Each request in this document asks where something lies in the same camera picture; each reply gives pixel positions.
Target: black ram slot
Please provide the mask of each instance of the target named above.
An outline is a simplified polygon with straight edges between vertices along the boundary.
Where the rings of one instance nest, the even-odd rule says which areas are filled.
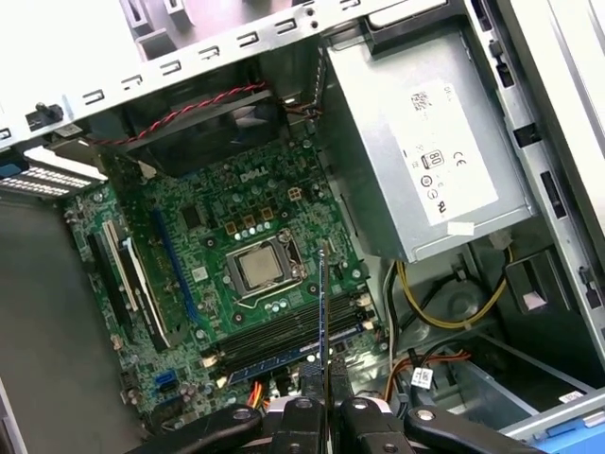
[[[132,320],[126,309],[124,298],[120,291],[120,285],[113,274],[112,262],[105,250],[102,236],[101,234],[89,234],[86,236],[86,241],[91,248],[93,258],[96,262],[96,269],[107,290],[107,296],[112,305],[113,315],[115,315],[117,323],[124,329],[127,337],[132,340]]]
[[[134,252],[130,238],[119,245],[118,254],[124,267],[124,273],[132,287],[134,298],[136,298],[139,307],[143,311],[143,320],[145,321],[145,328],[147,329],[151,343],[153,343],[157,352],[162,352],[170,347],[170,343],[160,321],[160,314],[153,301],[151,301],[147,281],[145,276],[142,275],[143,270]]]
[[[348,294],[340,295],[330,300],[330,314],[337,314],[340,310],[350,309],[352,305],[351,298]],[[223,351],[239,350],[248,348],[249,342],[257,343],[259,339],[263,339],[267,333],[274,336],[275,333],[282,333],[285,330],[292,329],[297,324],[304,323],[319,323],[319,306],[307,305],[295,312],[291,312],[278,319],[268,323],[263,323],[260,326],[255,326],[242,333],[231,335],[229,338],[220,342],[220,349]]]
[[[348,296],[330,304],[329,331],[342,332],[359,325],[365,311],[352,305]],[[227,338],[220,344],[223,366],[234,372],[296,348],[302,348],[318,338],[318,308],[306,307],[246,333]]]
[[[357,317],[339,320],[330,323],[331,333],[340,333],[358,325]],[[235,372],[258,363],[263,358],[277,357],[283,352],[302,348],[318,339],[318,329],[309,329],[304,332],[293,331],[286,341],[275,341],[267,345],[254,345],[253,351],[242,351],[225,356],[223,364],[227,372]]]

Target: dell logo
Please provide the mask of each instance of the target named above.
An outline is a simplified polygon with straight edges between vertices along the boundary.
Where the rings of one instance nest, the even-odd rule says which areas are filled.
[[[265,166],[260,166],[254,168],[250,172],[242,173],[239,176],[239,179],[242,181],[242,183],[245,183],[249,182],[250,180],[254,180],[255,178],[262,177],[263,175],[268,175],[268,171]]]

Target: motherboard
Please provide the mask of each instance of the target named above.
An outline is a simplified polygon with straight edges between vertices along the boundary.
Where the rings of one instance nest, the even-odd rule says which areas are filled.
[[[296,390],[296,364],[318,351],[320,249],[333,355],[378,348],[366,271],[310,139],[179,179],[119,155],[103,166],[110,183],[64,213],[120,359],[122,398],[152,433],[245,403],[257,381],[266,397]]]

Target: power supply label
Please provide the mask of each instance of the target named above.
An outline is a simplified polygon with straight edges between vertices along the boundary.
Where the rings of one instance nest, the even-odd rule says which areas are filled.
[[[396,106],[391,130],[430,225],[498,200],[452,84],[419,86]]]

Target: orange wire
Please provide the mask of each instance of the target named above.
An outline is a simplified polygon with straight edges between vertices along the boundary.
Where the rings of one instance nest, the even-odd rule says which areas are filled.
[[[263,393],[263,387],[259,384],[258,385],[258,392],[256,393],[256,396],[254,397],[254,401],[252,403],[252,406],[254,408],[258,407],[258,403],[261,400],[261,394]]]
[[[456,362],[456,361],[463,361],[465,359],[470,358],[471,355],[469,355],[468,353],[464,353],[463,351],[458,352],[455,355],[434,355],[431,358],[428,359],[428,361],[426,362],[426,364],[432,364],[434,362]],[[390,400],[390,393],[392,391],[392,384],[393,381],[395,379],[395,377],[397,376],[397,374],[400,374],[405,368],[411,366],[411,361],[409,358],[404,358],[401,359],[393,368],[392,372],[389,375],[389,381],[387,382],[387,388],[385,389],[385,400],[387,402],[389,402]]]
[[[248,405],[252,406],[252,404],[254,403],[254,396],[256,395],[259,386],[260,385],[258,384],[258,382],[255,381],[254,382],[254,389],[252,390],[252,393],[250,394],[250,397],[248,397]]]

